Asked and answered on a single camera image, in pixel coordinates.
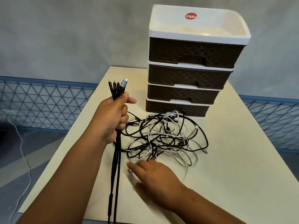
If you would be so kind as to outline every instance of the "triangular lattice pattern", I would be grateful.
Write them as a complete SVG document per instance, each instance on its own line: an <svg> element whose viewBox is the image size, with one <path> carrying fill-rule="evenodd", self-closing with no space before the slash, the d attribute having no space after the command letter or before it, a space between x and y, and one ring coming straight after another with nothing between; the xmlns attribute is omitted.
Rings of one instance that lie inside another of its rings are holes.
<svg viewBox="0 0 299 224"><path fill-rule="evenodd" d="M275 148L299 149L299 104L244 103Z"/></svg>
<svg viewBox="0 0 299 224"><path fill-rule="evenodd" d="M0 115L7 110L17 126L69 130L96 84L38 80L39 83L0 81Z"/></svg>

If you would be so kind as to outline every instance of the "uniplus logo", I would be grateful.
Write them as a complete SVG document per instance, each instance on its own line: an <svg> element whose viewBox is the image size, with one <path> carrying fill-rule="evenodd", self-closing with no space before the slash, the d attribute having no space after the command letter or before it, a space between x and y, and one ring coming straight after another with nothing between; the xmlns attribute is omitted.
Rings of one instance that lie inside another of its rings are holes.
<svg viewBox="0 0 299 224"><path fill-rule="evenodd" d="M185 17L186 17L187 20L194 20L194 19L196 19L197 15L194 12L190 12L190 13L187 13L185 15Z"/></svg>

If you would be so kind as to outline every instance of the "person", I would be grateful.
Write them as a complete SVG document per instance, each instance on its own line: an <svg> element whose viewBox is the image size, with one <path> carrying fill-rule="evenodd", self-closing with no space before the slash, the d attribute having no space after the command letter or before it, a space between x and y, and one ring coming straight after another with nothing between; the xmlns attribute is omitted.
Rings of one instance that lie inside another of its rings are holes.
<svg viewBox="0 0 299 224"><path fill-rule="evenodd" d="M127 92L103 100L88 127L65 155L58 169L17 224L82 223L107 144L129 119ZM139 178L137 187L154 203L176 213L187 224L244 223L187 188L170 168L154 160L127 163Z"/></svg>

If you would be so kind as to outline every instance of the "white table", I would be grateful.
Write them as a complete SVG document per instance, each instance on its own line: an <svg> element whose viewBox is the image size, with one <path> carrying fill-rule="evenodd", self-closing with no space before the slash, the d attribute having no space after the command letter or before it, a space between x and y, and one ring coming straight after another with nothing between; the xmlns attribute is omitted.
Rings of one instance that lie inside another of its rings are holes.
<svg viewBox="0 0 299 224"><path fill-rule="evenodd" d="M110 67L19 212L24 212L46 185L87 127L100 101L111 96L108 79L121 82L125 77L129 79L127 91L138 100L135 105L128 104L129 111L139 117L147 115L147 70ZM210 145L207 155L198 152L199 160L189 168L185 185L247 223L299 223L299 183L229 82L206 117L192 119L203 128ZM107 220L113 151L113 146L108 145L103 154L85 219ZM169 165L179 178L184 176L185 169L172 159L159 160ZM117 221L170 223L159 209L145 204L134 191L126 161L123 153Z"/></svg>

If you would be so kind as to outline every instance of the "silver connector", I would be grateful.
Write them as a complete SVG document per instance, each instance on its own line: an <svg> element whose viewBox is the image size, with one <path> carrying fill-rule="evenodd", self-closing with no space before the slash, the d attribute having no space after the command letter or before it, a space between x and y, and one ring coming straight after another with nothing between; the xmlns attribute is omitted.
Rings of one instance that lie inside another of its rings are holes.
<svg viewBox="0 0 299 224"><path fill-rule="evenodd" d="M123 80L123 82L121 83L121 87L122 87L122 88L125 88L126 85L127 85L127 83L128 83L128 79L125 78L125 79Z"/></svg>

